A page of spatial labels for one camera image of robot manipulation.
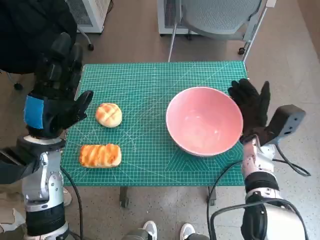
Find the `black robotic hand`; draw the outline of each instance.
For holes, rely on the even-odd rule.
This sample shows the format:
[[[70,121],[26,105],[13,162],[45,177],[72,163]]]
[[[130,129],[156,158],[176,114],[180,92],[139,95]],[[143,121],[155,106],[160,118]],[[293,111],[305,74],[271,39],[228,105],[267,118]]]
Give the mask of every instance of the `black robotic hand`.
[[[253,134],[261,133],[267,124],[267,112],[270,103],[270,85],[266,81],[263,84],[261,93],[247,80],[241,79],[239,82],[232,81],[232,87],[228,89],[229,95],[238,105],[243,117],[243,136],[240,141]]]

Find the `pastry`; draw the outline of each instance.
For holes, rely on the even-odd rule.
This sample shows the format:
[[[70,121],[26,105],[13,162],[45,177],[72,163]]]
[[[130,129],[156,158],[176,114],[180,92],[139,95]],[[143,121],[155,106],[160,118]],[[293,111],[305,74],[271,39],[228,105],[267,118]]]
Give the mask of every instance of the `pastry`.
[[[114,168],[121,163],[121,149],[118,145],[83,145],[79,162],[86,168]]]
[[[95,118],[101,125],[114,128],[122,121],[122,111],[117,104],[102,103],[96,110]]]

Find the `tile floor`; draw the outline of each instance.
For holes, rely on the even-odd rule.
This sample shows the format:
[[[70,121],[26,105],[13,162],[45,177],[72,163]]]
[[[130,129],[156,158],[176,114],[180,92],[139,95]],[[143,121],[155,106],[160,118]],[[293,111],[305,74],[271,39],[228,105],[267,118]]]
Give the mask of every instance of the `tile floor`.
[[[164,62],[170,37],[160,37],[156,0],[114,0],[102,35],[91,35],[95,50],[85,52],[85,63]],[[85,44],[82,36],[78,40]],[[194,37],[189,42],[178,37],[173,61],[238,60],[241,42],[218,42]],[[312,174],[304,178],[283,164],[276,164],[282,194],[300,210],[309,238],[319,239],[320,228],[320,63],[299,9],[297,0],[279,0],[267,12],[261,30],[247,60],[248,76],[259,89],[271,83],[271,117],[280,105],[295,104],[307,112],[298,131],[280,144],[293,162]],[[31,75],[19,77],[25,86],[16,92],[4,74],[0,75],[0,147],[12,145],[26,133],[23,106],[33,81]],[[203,187],[135,187],[129,190],[130,208],[119,207],[116,187],[80,187],[84,207],[84,233],[91,239],[121,237],[144,221],[154,220],[158,239],[177,240],[183,223],[194,224],[207,234],[206,192]],[[244,202],[243,187],[218,187],[217,206],[211,211]],[[66,209],[70,227],[78,231],[76,201]],[[226,213],[216,221],[218,239],[240,240],[242,211]]]

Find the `blue label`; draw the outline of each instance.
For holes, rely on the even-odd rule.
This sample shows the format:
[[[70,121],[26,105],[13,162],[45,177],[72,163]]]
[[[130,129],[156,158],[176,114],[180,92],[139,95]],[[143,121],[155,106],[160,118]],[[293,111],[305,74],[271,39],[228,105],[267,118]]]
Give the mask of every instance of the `blue label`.
[[[32,96],[26,96],[24,105],[24,122],[35,129],[43,129],[44,101]]]

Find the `chair backrest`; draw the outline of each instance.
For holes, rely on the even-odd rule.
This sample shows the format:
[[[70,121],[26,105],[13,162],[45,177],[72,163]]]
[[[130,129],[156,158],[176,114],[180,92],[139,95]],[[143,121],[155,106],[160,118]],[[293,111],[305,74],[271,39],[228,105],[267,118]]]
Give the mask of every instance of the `chair backrest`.
[[[256,14],[262,0],[176,0],[183,21],[201,31],[234,34]]]

